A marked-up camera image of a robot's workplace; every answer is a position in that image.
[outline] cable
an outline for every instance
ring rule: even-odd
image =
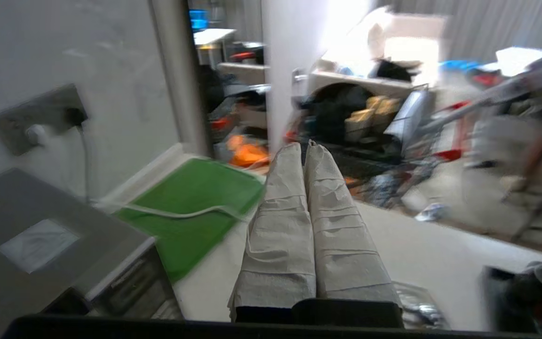
[[[45,128],[45,125],[41,124],[34,124],[31,125],[24,131],[26,134],[26,137],[28,138],[28,142],[32,146],[40,147],[43,149],[46,153],[48,153],[48,157],[52,160],[52,163],[58,167],[58,172],[60,174],[60,182],[62,185],[64,185],[64,188],[67,192],[72,193],[73,190],[71,189],[71,185],[68,183],[68,180],[66,176],[64,175],[64,169],[66,167],[62,166],[62,162],[60,161],[60,158],[58,157],[58,152],[51,152],[52,148],[52,142],[53,138],[51,137],[50,133],[48,133],[47,129]]]
[[[83,156],[84,156],[84,170],[85,170],[85,203],[90,204],[91,203],[91,178],[90,178],[90,168],[91,168],[91,161],[89,157],[89,150],[87,145],[87,138],[85,137],[85,131],[82,127],[82,125],[78,125],[77,129],[79,131],[79,135],[81,136],[81,144],[83,148]]]
[[[255,166],[259,163],[262,163],[262,162],[265,162],[265,161],[269,161],[269,157],[264,157],[264,158],[261,158],[261,159],[258,159],[257,161],[254,161],[252,163],[252,165],[250,165],[249,167],[245,167],[245,168],[242,168],[243,170],[247,171],[247,170],[254,170],[258,167],[261,167],[261,166]]]
[[[213,206],[213,207],[206,208],[204,210],[199,210],[198,212],[193,212],[193,213],[188,213],[188,214],[177,214],[177,213],[172,213],[172,212],[166,212],[165,210],[155,210],[152,208],[147,208],[144,206],[138,206],[134,204],[122,204],[119,202],[104,202],[104,201],[99,201],[99,203],[105,204],[108,206],[126,208],[127,210],[136,210],[137,212],[158,215],[159,217],[166,217],[169,219],[190,219],[190,218],[199,217],[200,215],[204,215],[204,214],[217,210],[223,214],[229,215],[233,219],[243,221],[244,223],[249,222],[249,219],[245,219],[236,210],[233,210],[233,208],[230,208],[229,206]]]

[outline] white wall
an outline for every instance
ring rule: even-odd
[[[281,146],[293,114],[292,71],[308,72],[334,41],[345,36],[370,11],[373,0],[263,0],[263,38],[271,152]]]
[[[0,110],[75,83],[91,120],[93,195],[101,197],[179,142],[148,2],[0,0]],[[21,167],[82,195],[75,130],[51,147],[11,156]]]

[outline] power cord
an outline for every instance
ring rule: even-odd
[[[198,217],[200,215],[204,215],[210,212],[218,211],[223,214],[229,215],[230,217],[243,221],[247,223],[249,220],[244,219],[237,211],[233,210],[229,206],[213,206],[206,208],[204,210],[199,210],[198,212],[194,213],[188,213],[188,214],[177,214],[172,212],[166,212],[164,210],[155,210],[152,208],[147,208],[144,206],[137,206],[135,204],[123,204],[119,202],[105,202],[105,201],[96,201],[92,200],[91,198],[91,159],[90,159],[90,153],[89,153],[89,147],[88,147],[88,141],[87,141],[87,135],[85,133],[83,123],[87,120],[87,115],[84,111],[80,109],[67,109],[66,110],[66,120],[69,122],[69,124],[77,127],[77,130],[79,132],[79,135],[81,136],[81,144],[83,148],[83,155],[84,155],[84,169],[85,169],[85,202],[86,204],[92,204],[93,202],[97,202],[99,204],[107,205],[107,206],[114,206],[118,208],[125,208],[127,210],[136,210],[138,212],[143,212],[147,214],[152,215],[158,215],[159,217],[166,217],[170,219],[190,219],[193,217]]]
[[[81,137],[81,144],[83,148],[83,163],[84,163],[84,181],[85,181],[85,202],[86,204],[89,204],[91,202],[91,175],[90,175],[90,168],[91,168],[91,161],[90,161],[90,154],[89,154],[89,148],[87,144],[87,138],[85,137],[85,130],[83,129],[82,125],[78,125],[77,129],[79,131],[79,135]]]
[[[85,170],[85,177],[84,177],[85,203],[90,204],[91,203],[91,178],[90,178],[91,163],[90,163],[90,156],[89,156],[89,151],[88,151],[87,138],[85,137],[85,131],[83,129],[83,123],[88,119],[88,117],[87,117],[87,114],[84,112],[84,110],[77,109],[77,108],[69,108],[69,109],[66,109],[66,112],[64,114],[64,119],[70,125],[77,127],[77,130],[81,137],[81,144],[82,144],[83,156],[84,156],[84,170]]]
[[[257,161],[254,161],[252,165],[250,165],[249,167],[244,167],[242,169],[245,171],[255,170],[256,168],[263,166],[263,165],[259,165],[260,163],[265,163],[267,161],[269,161],[269,157],[264,157],[264,158],[258,159]]]

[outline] table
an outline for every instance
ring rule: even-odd
[[[223,57],[224,59],[227,59],[225,54],[224,40],[226,39],[226,37],[230,36],[234,32],[235,30],[224,28],[209,28],[208,30],[194,33],[194,43],[196,44],[196,48],[198,49],[198,60],[200,61],[200,64],[202,63],[202,55],[200,54],[200,52],[202,50],[208,49],[210,66],[214,67],[215,60],[213,58],[212,48],[206,48],[206,46],[218,43],[219,41],[221,41]]]
[[[458,229],[422,223],[357,203],[393,281],[430,292],[453,330],[488,331],[480,279],[484,266],[520,272],[542,253]],[[247,225],[236,225],[187,277],[174,285],[187,320],[228,322]]]

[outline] white door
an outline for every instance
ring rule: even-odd
[[[316,60],[370,11],[375,0],[263,0],[267,125],[271,154],[282,146],[293,116],[292,72]]]

